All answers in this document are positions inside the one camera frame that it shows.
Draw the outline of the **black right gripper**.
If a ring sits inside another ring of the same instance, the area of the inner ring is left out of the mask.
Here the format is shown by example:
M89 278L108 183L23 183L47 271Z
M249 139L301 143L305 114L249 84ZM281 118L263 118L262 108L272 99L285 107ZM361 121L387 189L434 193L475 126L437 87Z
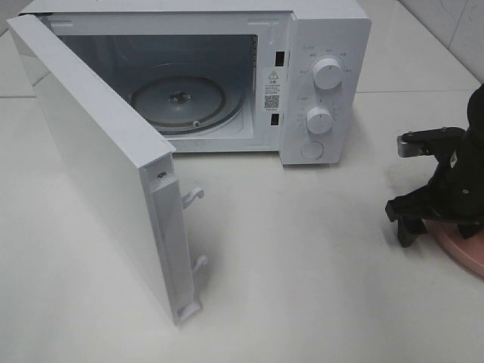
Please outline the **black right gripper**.
M423 156L438 161L426 185L386 204L401 246L426 234L425 220L456 224L463 238L483 230L483 132L448 127L400 136L421 142Z

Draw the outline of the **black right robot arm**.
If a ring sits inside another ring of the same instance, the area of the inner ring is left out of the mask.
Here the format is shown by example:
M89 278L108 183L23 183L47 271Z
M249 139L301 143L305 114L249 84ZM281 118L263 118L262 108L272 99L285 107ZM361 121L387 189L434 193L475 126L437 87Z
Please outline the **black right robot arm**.
M438 162L426 185L386 204L402 247L427 233L425 220L456 224L465 239L483 230L483 87L470 96L467 119L466 130L442 127L397 138L400 157L433 156Z

